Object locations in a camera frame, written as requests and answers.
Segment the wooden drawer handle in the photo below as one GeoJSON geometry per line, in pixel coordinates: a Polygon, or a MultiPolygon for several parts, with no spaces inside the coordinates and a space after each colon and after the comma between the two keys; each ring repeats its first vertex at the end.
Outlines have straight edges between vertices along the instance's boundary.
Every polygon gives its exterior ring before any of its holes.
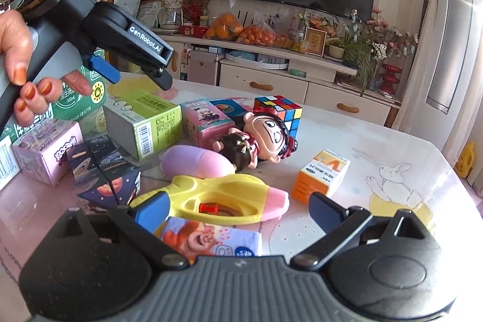
{"type": "Polygon", "coordinates": [[[175,51],[173,53],[173,58],[171,59],[171,69],[176,73],[176,70],[178,70],[178,65],[176,64],[176,61],[178,60],[178,51],[175,51]]]}
{"type": "Polygon", "coordinates": [[[261,85],[257,82],[252,81],[250,83],[250,86],[254,89],[260,89],[262,91],[273,91],[273,86],[271,85],[261,85]]]}
{"type": "Polygon", "coordinates": [[[358,114],[359,108],[357,107],[347,107],[345,104],[338,103],[337,108],[341,111],[350,112],[351,114],[358,114]]]}

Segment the red trigger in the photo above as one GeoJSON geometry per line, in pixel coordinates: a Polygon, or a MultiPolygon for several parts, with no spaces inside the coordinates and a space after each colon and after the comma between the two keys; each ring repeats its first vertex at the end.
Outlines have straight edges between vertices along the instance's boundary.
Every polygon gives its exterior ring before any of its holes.
{"type": "Polygon", "coordinates": [[[207,214],[212,214],[214,216],[218,215],[218,204],[215,204],[214,206],[208,206],[205,204],[200,204],[200,207],[198,209],[200,213],[207,213],[207,214]]]}

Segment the barcode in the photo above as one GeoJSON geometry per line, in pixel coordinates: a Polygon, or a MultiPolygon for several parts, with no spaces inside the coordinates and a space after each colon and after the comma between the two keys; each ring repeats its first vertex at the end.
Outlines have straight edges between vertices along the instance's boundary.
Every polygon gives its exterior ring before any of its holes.
{"type": "Polygon", "coordinates": [[[16,169],[15,163],[11,159],[9,149],[6,145],[0,146],[0,178],[7,179],[16,169]]]}
{"type": "Polygon", "coordinates": [[[154,153],[153,135],[151,133],[151,123],[146,123],[138,127],[139,144],[141,145],[141,158],[154,153]]]}

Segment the rabbit drawing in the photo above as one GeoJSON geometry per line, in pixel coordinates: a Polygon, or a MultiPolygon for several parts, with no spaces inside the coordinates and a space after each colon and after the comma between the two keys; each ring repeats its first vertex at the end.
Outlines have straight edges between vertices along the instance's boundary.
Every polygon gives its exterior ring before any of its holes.
{"type": "Polygon", "coordinates": [[[366,182],[370,189],[376,196],[385,202],[394,202],[399,205],[407,206],[414,209],[422,202],[422,197],[417,191],[411,191],[409,187],[404,184],[404,177],[402,172],[411,168],[411,164],[398,164],[394,167],[378,163],[368,154],[354,149],[358,155],[364,157],[370,163],[379,167],[379,175],[382,177],[382,183],[372,177],[368,176],[366,182]]]}

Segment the refrigerator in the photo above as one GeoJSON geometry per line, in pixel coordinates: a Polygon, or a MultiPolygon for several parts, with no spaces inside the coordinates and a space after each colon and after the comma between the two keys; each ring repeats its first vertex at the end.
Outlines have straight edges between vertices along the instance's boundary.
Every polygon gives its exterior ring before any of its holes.
{"type": "Polygon", "coordinates": [[[483,26],[483,0],[438,0],[436,27],[409,134],[440,151],[468,89],[483,26]]]}

